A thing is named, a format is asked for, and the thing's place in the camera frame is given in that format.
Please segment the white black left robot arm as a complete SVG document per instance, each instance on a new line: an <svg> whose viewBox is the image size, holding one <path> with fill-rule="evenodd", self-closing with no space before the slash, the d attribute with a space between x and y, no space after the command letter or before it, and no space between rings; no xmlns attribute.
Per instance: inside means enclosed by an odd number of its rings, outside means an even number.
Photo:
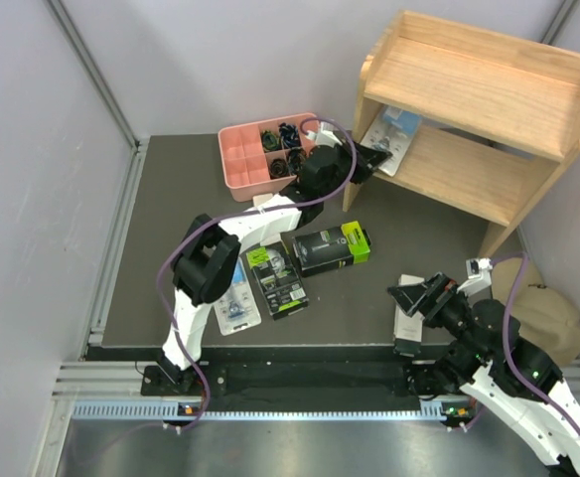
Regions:
<svg viewBox="0 0 580 477"><path fill-rule="evenodd" d="M182 395L195 387L211 308L229 289L241 253L309 224L321 214L325 201L349 183L365 182L390 157L389 152L355 142L317 145L299 175L261 205L221 218L195 217L156 277L170 320L159 359L168 388Z"/></svg>

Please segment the blue white razor blister pack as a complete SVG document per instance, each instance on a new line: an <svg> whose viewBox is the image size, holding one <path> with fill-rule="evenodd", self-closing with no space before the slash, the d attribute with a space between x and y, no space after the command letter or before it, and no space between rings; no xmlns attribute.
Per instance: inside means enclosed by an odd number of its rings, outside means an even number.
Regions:
<svg viewBox="0 0 580 477"><path fill-rule="evenodd" d="M361 145L389 155L379 166L393 177L422 122L422 117L394 106L384 106L365 133Z"/></svg>

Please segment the white razor box dark end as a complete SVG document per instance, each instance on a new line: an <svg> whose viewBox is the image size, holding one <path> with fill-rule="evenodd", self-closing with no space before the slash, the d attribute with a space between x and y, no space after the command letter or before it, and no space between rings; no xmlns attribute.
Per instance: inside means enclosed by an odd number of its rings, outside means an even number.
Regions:
<svg viewBox="0 0 580 477"><path fill-rule="evenodd" d="M396 307L393 329L395 352L405 357L417 356L421 351L422 329L420 313L407 316L399 307Z"/></svg>

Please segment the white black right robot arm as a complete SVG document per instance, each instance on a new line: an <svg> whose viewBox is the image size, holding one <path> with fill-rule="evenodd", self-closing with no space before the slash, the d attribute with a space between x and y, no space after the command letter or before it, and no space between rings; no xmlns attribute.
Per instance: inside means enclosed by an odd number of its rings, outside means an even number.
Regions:
<svg viewBox="0 0 580 477"><path fill-rule="evenodd" d="M580 404L561 369L520 337L518 321L498 300L469 303L490 284L484 266L463 284L438 272L388 288L398 311L454 338L434 363L406 367L409 389L420 398L473 398L518 435L550 475L580 476Z"/></svg>

